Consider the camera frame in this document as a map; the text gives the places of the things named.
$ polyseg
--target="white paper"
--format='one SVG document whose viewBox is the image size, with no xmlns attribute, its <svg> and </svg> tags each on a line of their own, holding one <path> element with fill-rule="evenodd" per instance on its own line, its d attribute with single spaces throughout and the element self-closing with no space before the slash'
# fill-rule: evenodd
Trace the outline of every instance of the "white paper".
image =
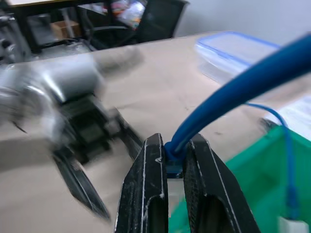
<svg viewBox="0 0 311 233">
<path fill-rule="evenodd" d="M 285 119 L 292 131 L 311 141 L 311 95 L 306 95 L 284 106 L 278 113 Z M 268 114 L 265 119 L 280 124 L 272 114 Z"/>
</svg>

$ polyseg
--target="cardboard box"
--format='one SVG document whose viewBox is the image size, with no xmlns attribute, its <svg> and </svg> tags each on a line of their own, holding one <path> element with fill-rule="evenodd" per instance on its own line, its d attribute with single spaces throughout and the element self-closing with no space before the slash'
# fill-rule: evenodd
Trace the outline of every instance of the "cardboard box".
<svg viewBox="0 0 311 233">
<path fill-rule="evenodd" d="M 81 32 L 80 32 L 79 24 L 77 22 L 70 21 L 70 25 L 71 25 L 71 28 L 73 30 L 74 36 L 75 37 L 80 36 Z M 51 28 L 52 28 L 52 31 L 53 31 L 53 33 L 57 39 L 63 40 L 63 39 L 70 38 L 69 32 L 67 31 L 65 21 L 59 21 L 59 22 L 51 23 Z"/>
</svg>

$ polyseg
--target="desk leg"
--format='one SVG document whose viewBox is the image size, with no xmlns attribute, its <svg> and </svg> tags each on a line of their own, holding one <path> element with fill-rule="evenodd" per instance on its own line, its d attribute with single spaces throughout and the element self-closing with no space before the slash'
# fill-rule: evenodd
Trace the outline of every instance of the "desk leg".
<svg viewBox="0 0 311 233">
<path fill-rule="evenodd" d="M 39 47 L 35 36 L 31 30 L 31 27 L 28 23 L 27 17 L 22 13 L 23 9 L 19 7 L 15 7 L 14 9 L 14 17 L 18 23 L 19 29 L 23 36 L 26 38 L 28 46 L 30 47 L 33 53 L 41 53 L 42 50 Z"/>
<path fill-rule="evenodd" d="M 81 9 L 77 5 L 75 5 L 74 10 L 75 10 L 76 15 L 77 15 L 77 20 L 78 20 L 80 31 L 81 31 L 81 37 L 82 37 L 82 39 L 86 40 L 86 32 L 84 30 L 84 26 L 83 26 L 84 23 L 83 23 L 83 20 L 81 17 Z"/>
<path fill-rule="evenodd" d="M 107 14 L 109 18 L 109 25 L 115 25 L 115 16 L 113 14 L 113 10 L 111 7 L 112 0 L 105 0 L 105 3 L 107 4 Z"/>
</svg>

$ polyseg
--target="white wall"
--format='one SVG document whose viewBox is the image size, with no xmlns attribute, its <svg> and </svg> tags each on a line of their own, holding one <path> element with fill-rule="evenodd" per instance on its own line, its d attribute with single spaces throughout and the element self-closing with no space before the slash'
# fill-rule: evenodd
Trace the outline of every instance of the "white wall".
<svg viewBox="0 0 311 233">
<path fill-rule="evenodd" d="M 311 0 L 188 0 L 176 36 L 238 31 L 285 44 L 311 31 Z"/>
</svg>

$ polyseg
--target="white plug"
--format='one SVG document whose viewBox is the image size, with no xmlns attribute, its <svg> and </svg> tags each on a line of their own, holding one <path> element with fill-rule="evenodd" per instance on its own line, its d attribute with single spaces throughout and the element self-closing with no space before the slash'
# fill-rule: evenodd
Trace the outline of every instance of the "white plug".
<svg viewBox="0 0 311 233">
<path fill-rule="evenodd" d="M 304 221 L 279 218 L 279 233 L 309 233 L 309 226 Z"/>
</svg>

